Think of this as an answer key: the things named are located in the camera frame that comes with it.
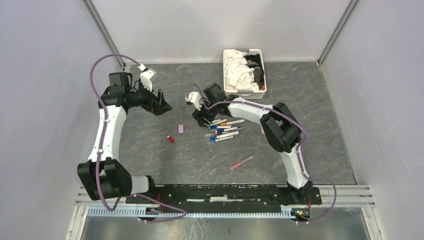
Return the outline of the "red marker cap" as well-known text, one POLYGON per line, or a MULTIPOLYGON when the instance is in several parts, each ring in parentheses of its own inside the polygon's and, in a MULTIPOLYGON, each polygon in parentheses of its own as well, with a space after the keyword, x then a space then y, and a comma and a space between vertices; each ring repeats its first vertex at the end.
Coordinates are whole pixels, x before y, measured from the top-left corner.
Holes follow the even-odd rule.
POLYGON ((171 136, 167 136, 167 139, 168 139, 171 143, 174 143, 174 142, 175 142, 174 138, 173 138, 173 137, 171 137, 171 136))

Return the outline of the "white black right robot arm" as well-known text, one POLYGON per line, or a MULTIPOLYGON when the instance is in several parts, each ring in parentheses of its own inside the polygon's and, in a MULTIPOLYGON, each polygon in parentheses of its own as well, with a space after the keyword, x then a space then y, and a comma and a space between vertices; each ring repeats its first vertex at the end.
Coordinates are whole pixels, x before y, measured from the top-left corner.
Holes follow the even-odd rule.
POLYGON ((241 118, 260 125, 268 144, 282 158, 287 173, 289 199, 295 204, 302 204, 309 198, 313 183, 301 152, 306 134, 286 104, 259 104, 236 94, 226 95, 216 83, 202 93, 189 92, 185 101, 194 105, 192 117, 201 127, 210 124, 216 115, 241 118))

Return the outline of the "orange capped white marker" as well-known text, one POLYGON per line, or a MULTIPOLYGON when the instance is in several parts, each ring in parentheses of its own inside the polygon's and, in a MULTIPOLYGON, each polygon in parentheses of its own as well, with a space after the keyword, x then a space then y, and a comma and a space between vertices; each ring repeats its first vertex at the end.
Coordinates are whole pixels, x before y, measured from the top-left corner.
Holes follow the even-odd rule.
POLYGON ((233 121, 226 121, 226 122, 220 123, 220 126, 228 126, 228 125, 240 124, 240 123, 244 123, 245 121, 246 121, 245 119, 239 119, 239 120, 233 120, 233 121))

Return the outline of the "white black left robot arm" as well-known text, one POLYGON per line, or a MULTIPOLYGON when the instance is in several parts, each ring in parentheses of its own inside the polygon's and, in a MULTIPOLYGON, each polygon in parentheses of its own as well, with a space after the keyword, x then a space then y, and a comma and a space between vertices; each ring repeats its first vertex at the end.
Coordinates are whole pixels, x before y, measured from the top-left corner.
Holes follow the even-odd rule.
POLYGON ((133 181, 130 173, 119 162, 122 128, 131 108, 141 107, 160 116, 172 110, 163 91, 153 90, 154 70, 145 70, 132 85, 133 75, 127 72, 109 74, 109 86, 100 96, 99 127, 93 150, 87 162, 77 166, 77 175, 93 201, 127 197, 133 181))

